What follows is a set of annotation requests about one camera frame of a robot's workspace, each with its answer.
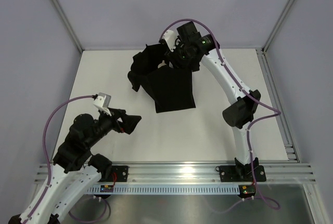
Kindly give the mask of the black canvas bag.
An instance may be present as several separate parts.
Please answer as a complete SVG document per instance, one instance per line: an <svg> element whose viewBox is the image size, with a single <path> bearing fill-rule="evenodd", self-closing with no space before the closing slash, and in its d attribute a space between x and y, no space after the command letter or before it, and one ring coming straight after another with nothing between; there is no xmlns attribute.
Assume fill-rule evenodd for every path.
<svg viewBox="0 0 333 224"><path fill-rule="evenodd" d="M133 56L127 74L132 89L143 88L155 102L156 113L193 109L196 104L192 71L163 65L166 50L162 44L147 45Z"/></svg>

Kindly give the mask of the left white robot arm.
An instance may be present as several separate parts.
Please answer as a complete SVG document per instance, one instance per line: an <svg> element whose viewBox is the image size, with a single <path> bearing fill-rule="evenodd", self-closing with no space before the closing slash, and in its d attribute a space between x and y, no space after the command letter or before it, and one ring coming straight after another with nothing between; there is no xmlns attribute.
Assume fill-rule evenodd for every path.
<svg viewBox="0 0 333 224"><path fill-rule="evenodd" d="M34 200L9 223L61 223L70 209L93 184L109 180L114 172L112 162L91 148L109 132L131 134L139 115L128 115L122 109L110 109L94 119L78 115L69 128L50 165L50 173Z"/></svg>

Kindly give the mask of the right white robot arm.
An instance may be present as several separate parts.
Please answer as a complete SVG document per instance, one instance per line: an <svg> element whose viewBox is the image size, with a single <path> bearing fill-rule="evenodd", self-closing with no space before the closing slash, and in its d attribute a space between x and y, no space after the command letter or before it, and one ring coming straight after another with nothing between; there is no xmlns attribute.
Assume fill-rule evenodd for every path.
<svg viewBox="0 0 333 224"><path fill-rule="evenodd" d="M228 67L221 48L212 32L202 36L195 27L195 20L185 19L174 32L163 31L160 43L167 48L167 60L174 68L198 71L203 64L224 90L230 103L222 112L224 121L232 128L236 157L232 166L220 166L222 182L253 182L254 171L259 169L258 158L248 146L248 127L254 119L261 94L246 86L233 69Z"/></svg>

